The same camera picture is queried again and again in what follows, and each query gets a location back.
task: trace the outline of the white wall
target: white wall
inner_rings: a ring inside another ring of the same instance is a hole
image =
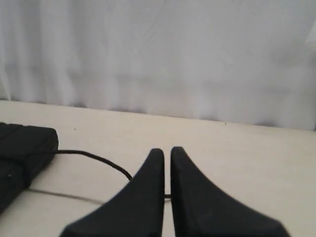
[[[13,99],[313,129],[315,0],[3,0]]]

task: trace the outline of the white curtain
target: white curtain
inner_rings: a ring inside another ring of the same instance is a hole
[[[315,0],[0,0],[0,96],[313,130],[315,19]]]

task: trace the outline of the black wire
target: black wire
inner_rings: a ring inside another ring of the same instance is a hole
[[[29,156],[36,156],[36,155],[56,155],[56,154],[69,154],[69,155],[77,154],[77,155],[86,156],[86,157],[98,160],[102,163],[105,163],[105,164],[109,165],[110,167],[118,170],[119,172],[124,174],[128,178],[129,181],[133,179],[133,177],[130,175],[130,173],[128,173],[128,171],[126,169],[124,169],[123,167],[113,163],[112,161],[110,161],[108,159],[105,159],[103,157],[100,157],[100,156],[97,156],[95,154],[85,152],[85,151],[78,151],[78,150],[41,151],[41,152],[29,153],[25,156],[29,157]],[[171,198],[171,194],[165,194],[164,198]]]

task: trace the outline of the white tabletop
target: white tabletop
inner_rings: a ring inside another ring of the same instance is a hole
[[[166,163],[183,146],[202,172],[246,205],[283,222],[293,237],[316,236],[316,134],[314,132],[170,118],[93,109],[0,101],[0,121],[57,130],[60,149],[85,150],[134,175],[151,148]],[[33,188],[107,201],[126,185],[113,168],[77,155],[57,156]],[[1,237],[57,237],[98,206],[23,192],[0,216]],[[171,203],[163,236],[174,236]]]

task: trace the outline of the black battery pack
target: black battery pack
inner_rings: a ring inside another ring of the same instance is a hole
[[[0,214],[54,158],[25,155],[57,149],[55,129],[0,122]]]

